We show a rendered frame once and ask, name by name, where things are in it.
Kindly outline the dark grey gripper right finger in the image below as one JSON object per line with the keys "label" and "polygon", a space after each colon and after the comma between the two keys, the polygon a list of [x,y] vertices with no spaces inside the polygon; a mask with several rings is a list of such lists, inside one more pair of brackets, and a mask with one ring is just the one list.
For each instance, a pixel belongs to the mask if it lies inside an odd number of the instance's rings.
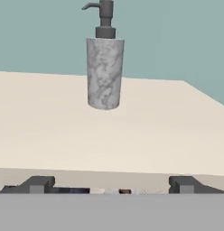
{"label": "dark grey gripper right finger", "polygon": [[169,192],[178,194],[206,194],[223,193],[224,190],[204,185],[192,176],[171,176],[169,178]]}

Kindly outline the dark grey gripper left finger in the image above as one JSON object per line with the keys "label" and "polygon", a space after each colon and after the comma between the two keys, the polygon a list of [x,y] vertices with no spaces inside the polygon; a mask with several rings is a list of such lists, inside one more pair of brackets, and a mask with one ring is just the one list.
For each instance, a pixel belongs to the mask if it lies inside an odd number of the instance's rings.
{"label": "dark grey gripper left finger", "polygon": [[53,176],[32,176],[17,186],[4,186],[0,193],[49,193],[55,184]]}

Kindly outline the cream cabinet shelf board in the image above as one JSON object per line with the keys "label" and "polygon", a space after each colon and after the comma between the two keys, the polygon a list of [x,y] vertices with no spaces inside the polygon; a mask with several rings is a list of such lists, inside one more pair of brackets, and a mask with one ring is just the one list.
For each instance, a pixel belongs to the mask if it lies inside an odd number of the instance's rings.
{"label": "cream cabinet shelf board", "polygon": [[83,76],[0,71],[0,189],[166,192],[171,175],[224,190],[224,106],[179,80],[124,79],[115,110],[91,108]]}

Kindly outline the marble soap dispenser black pump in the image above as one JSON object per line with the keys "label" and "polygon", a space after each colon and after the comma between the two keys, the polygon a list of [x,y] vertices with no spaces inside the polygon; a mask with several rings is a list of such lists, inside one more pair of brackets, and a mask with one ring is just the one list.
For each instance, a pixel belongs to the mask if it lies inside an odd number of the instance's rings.
{"label": "marble soap dispenser black pump", "polygon": [[90,7],[99,9],[100,26],[94,38],[87,38],[88,104],[96,109],[111,110],[120,103],[125,41],[116,38],[117,30],[111,24],[113,0],[87,3],[82,10]]}

